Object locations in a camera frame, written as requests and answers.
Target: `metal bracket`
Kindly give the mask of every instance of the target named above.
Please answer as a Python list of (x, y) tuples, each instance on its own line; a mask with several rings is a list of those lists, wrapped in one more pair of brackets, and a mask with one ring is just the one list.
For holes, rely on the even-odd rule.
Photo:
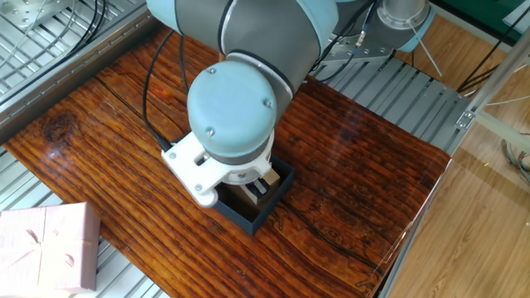
[(28, 31), (32, 25), (39, 26), (43, 21), (67, 8), (73, 1), (75, 0), (0, 0), (0, 14), (21, 30)]
[[(358, 38), (359, 35), (342, 38), (339, 42), (337, 42), (330, 54), (322, 61), (321, 64), (343, 64), (346, 62), (354, 53), (355, 42)], [(355, 57), (352, 59), (351, 63), (353, 64), (359, 62), (370, 62), (372, 60), (381, 60), (381, 58), (389, 57), (390, 54), (392, 54), (392, 50), (392, 48), (383, 46), (376, 41), (367, 39), (357, 49), (357, 53), (355, 54)]]
[(455, 124), (456, 129), (467, 131), (476, 119), (476, 114), (470, 110), (465, 111)]

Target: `black cable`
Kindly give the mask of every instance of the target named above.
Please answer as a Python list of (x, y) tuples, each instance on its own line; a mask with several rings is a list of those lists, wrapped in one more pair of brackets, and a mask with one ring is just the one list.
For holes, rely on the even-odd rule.
[[(366, 33), (368, 31), (368, 28), (369, 28), (369, 23), (372, 21), (372, 18), (373, 16), (375, 15), (375, 11), (377, 9), (377, 6), (379, 5), (379, 1), (381, 0), (374, 0), (373, 3), (372, 3), (372, 7), (370, 8), (370, 11), (368, 12), (368, 15), (366, 16), (366, 18), (364, 19), (364, 24), (363, 24), (363, 29), (362, 31), (364, 31), (364, 33)], [(359, 19), (359, 17), (357, 17), (354, 21), (354, 25), (352, 27), (355, 27), (355, 24), (357, 23), (357, 19)], [(355, 54), (357, 54), (357, 50), (359, 48), (359, 44), (361, 43), (362, 41), (359, 39), (359, 41), (356, 43), (355, 45), (355, 49), (353, 50), (353, 52), (351, 53), (351, 56), (348, 58), (348, 60), (346, 61), (346, 63), (342, 64), (336, 72), (334, 72), (330, 77), (326, 78), (326, 79), (321, 79), (320, 81), (322, 83), (326, 82), (326, 81), (329, 81), (331, 79), (334, 79), (337, 75), (339, 75), (346, 67), (348, 67), (349, 63), (351, 62), (351, 60), (354, 58)]]
[(475, 76), (473, 79), (470, 79), (470, 81), (467, 84), (473, 83), (477, 79), (480, 79), (480, 78), (482, 78), (482, 77), (484, 77), (486, 75), (489, 75), (489, 74), (493, 73), (498, 67), (499, 67), (499, 65), (496, 65), (495, 67), (492, 67), (491, 69), (485, 71), (484, 73)]
[(491, 74), (485, 76), (485, 77), (482, 78), (482, 79), (479, 79), (478, 81), (474, 82), (473, 84), (468, 84), (468, 85), (466, 85), (466, 86), (462, 89), (462, 91), (460, 91), (460, 92), (462, 93), (462, 92), (464, 92), (464, 91), (466, 91), (466, 90), (469, 90), (469, 89), (475, 87), (476, 85), (478, 85), (478, 84), (480, 84), (480, 83), (482, 83), (482, 82), (484, 82), (484, 81), (487, 81), (487, 80), (489, 79), (489, 77), (491, 77)]
[(458, 93), (461, 93), (461, 92), (465, 91), (464, 87), (466, 87), (469, 84), (470, 79), (473, 78), (473, 76), (477, 73), (477, 71), (479, 71), (480, 67), (482, 67), (482, 65), (484, 65), (484, 63), (486, 63), (486, 61), (497, 50), (497, 48), (499, 48), (499, 46), (503, 43), (504, 39), (506, 39), (506, 37), (508, 37), (510, 32), (515, 28), (515, 26), (517, 24), (519, 24), (519, 22), (527, 15), (528, 12), (530, 12), (530, 7), (528, 7), (523, 12), (523, 14), (517, 19), (517, 21), (515, 21), (515, 23), (504, 33), (504, 35), (501, 36), (501, 38), (499, 39), (499, 41), (497, 41), (497, 43), (495, 44), (493, 49), (491, 49), (491, 51), (482, 59), (482, 61), (479, 63), (479, 65), (477, 65), (477, 67), (475, 67), (473, 72), (467, 77), (467, 79), (464, 80), (464, 82), (460, 85), (460, 87), (458, 87), (458, 89), (457, 89)]
[(86, 41), (86, 43), (90, 43), (98, 34), (99, 29), (101, 29), (101, 25), (103, 25), (103, 20), (105, 19), (105, 10), (107, 9), (107, 0), (103, 0), (103, 6), (101, 7), (101, 17), (99, 18), (98, 25), (90, 35), (89, 39)]
[(94, 1), (94, 15), (92, 16), (92, 21), (90, 22), (89, 26), (87, 27), (86, 31), (84, 32), (84, 34), (82, 35), (81, 39), (77, 42), (77, 44), (75, 44), (75, 46), (72, 48), (72, 50), (68, 53), (68, 55), (66, 55), (66, 57), (63, 59), (63, 60), (67, 60), (68, 58), (70, 58), (73, 54), (75, 54), (77, 52), (77, 50), (80, 48), (81, 45), (83, 45), (85, 43), (85, 39), (87, 38), (87, 36), (89, 36), (89, 34), (92, 31), (92, 27), (94, 26), (94, 24), (96, 23), (96, 20), (98, 19), (98, 0), (95, 0)]
[(371, 5), (375, 4), (377, 0), (368, 1), (366, 2), (355, 14), (349, 19), (348, 23), (346, 23), (346, 26), (342, 28), (339, 35), (337, 35), (333, 41), (322, 51), (322, 55), (315, 61), (315, 64), (311, 68), (311, 71), (315, 71), (320, 66), (320, 63), (330, 54), (331, 49), (339, 42), (339, 39), (344, 37), (346, 32), (351, 30), (355, 24), (357, 23), (357, 20), (360, 18), (360, 16), (365, 12)]
[(158, 46), (157, 52), (152, 57), (151, 66), (149, 66), (149, 70), (147, 71), (147, 77), (145, 84), (143, 85), (143, 95), (142, 95), (142, 118), (143, 122), (146, 124), (147, 128), (151, 131), (151, 134), (156, 138), (158, 145), (162, 148), (163, 151), (168, 151), (171, 149), (171, 144), (169, 141), (167, 141), (160, 133), (158, 133), (152, 125), (149, 123), (149, 120), (147, 120), (147, 91), (149, 90), (149, 81), (151, 80), (151, 74), (152, 70), (155, 67), (155, 63), (157, 62), (158, 56), (160, 55), (160, 52), (166, 45), (167, 41), (169, 41), (170, 37), (175, 33), (175, 31), (171, 30), (169, 34), (164, 38), (162, 43)]
[(184, 36), (181, 36), (181, 44), (179, 45), (179, 61), (181, 63), (182, 82), (184, 83), (185, 93), (188, 94), (190, 87), (188, 87), (188, 79), (186, 78), (186, 68), (184, 65)]

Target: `silver cylinder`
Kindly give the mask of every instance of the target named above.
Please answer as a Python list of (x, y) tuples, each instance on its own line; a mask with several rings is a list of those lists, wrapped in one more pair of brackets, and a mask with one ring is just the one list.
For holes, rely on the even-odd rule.
[(422, 24), (429, 14), (427, 0), (384, 0), (378, 8), (381, 20), (391, 28), (410, 29)]

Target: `wooden tabletop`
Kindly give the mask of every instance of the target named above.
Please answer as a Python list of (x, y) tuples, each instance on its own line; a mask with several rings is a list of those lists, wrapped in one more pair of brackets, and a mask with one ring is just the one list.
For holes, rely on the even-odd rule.
[[(102, 235), (170, 296), (371, 296), (450, 158), (333, 89), (304, 86), (272, 150), (296, 168), (294, 184), (252, 238), (196, 205), (141, 120), (142, 84), (166, 33), (4, 146), (65, 202), (90, 202)], [(217, 59), (186, 38), (190, 82)], [(148, 104), (169, 139), (190, 131), (177, 61), (173, 36)]]

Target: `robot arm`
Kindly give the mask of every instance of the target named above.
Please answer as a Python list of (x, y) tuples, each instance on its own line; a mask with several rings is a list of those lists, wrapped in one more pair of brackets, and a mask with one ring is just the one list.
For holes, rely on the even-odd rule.
[[(202, 71), (190, 87), (192, 132), (162, 153), (199, 205), (217, 202), (214, 188), (220, 182), (245, 185), (271, 170), (274, 127), (332, 33), (344, 27), (338, 7), (351, 18), (368, 1), (147, 0), (153, 16), (226, 55), (226, 61)], [(393, 16), (385, 9), (396, 6), (390, 2), (383, 1), (378, 14)], [(425, 9), (418, 5), (413, 12), (404, 10), (410, 18)], [(389, 20), (395, 25), (397, 19)], [(381, 17), (378, 23), (388, 29)], [(359, 31), (355, 26), (348, 34)]]

